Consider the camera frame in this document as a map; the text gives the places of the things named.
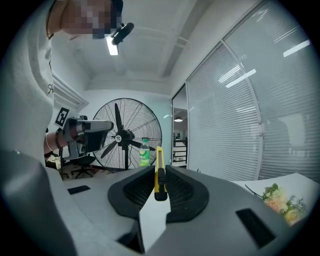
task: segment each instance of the yellow utility knife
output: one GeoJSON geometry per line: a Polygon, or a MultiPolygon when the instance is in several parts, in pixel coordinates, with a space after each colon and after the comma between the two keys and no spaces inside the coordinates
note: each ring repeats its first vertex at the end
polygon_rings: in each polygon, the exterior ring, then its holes
{"type": "Polygon", "coordinates": [[[154,199],[157,201],[166,201],[167,198],[164,150],[162,147],[157,146],[154,175],[154,199]]]}

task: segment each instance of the white shirt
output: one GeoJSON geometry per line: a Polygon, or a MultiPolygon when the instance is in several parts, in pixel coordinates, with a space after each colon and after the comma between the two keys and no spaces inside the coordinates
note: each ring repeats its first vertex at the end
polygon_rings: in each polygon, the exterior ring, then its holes
{"type": "Polygon", "coordinates": [[[0,66],[0,148],[18,150],[43,165],[44,138],[54,107],[51,41],[44,3],[20,28],[0,66]]]}

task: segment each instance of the person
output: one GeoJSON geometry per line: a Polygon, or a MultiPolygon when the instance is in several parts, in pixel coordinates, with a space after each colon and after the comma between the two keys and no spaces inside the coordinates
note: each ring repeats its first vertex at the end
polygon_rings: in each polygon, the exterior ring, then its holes
{"type": "Polygon", "coordinates": [[[54,108],[51,40],[104,38],[116,29],[122,0],[46,0],[22,25],[0,65],[0,149],[39,160],[67,145],[61,131],[44,133],[54,108]]]}

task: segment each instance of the window blinds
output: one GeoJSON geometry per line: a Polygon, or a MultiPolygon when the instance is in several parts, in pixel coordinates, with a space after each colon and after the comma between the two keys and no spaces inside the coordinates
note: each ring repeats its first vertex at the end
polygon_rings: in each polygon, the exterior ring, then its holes
{"type": "Polygon", "coordinates": [[[263,123],[259,179],[300,173],[320,182],[319,60],[296,20],[268,1],[225,42],[246,71],[263,123]]]}
{"type": "Polygon", "coordinates": [[[244,75],[220,43],[187,80],[189,169],[230,181],[255,179],[259,124],[244,75]]]}

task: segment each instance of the black fisheye border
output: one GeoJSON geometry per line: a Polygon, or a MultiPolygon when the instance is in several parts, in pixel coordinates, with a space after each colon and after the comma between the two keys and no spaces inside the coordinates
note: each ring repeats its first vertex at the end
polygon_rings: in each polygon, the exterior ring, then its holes
{"type": "MultiPolygon", "coordinates": [[[[19,30],[21,25],[29,17],[29,15],[43,2],[43,0],[32,1],[5,1],[2,5],[2,14],[0,15],[0,24],[2,29],[0,58],[2,60],[6,49],[10,42],[19,30]]],[[[305,32],[312,41],[312,44],[320,56],[320,36],[317,29],[319,24],[319,9],[316,1],[292,1],[292,0],[279,0],[280,2],[300,23],[305,32]]],[[[0,211],[7,213],[4,202],[0,198],[0,211]]],[[[15,223],[15,220],[8,214],[1,216],[4,228],[1,229],[2,246],[0,251],[4,251],[4,255],[15,255],[21,253],[20,249],[23,248],[24,253],[36,253],[39,255],[40,251],[35,244],[32,244],[28,237],[21,233],[20,227],[15,223]]],[[[297,254],[299,250],[305,253],[318,251],[318,231],[320,227],[320,200],[318,198],[317,204],[313,211],[310,213],[305,225],[301,231],[292,239],[292,241],[279,252],[278,255],[297,254]]]]}

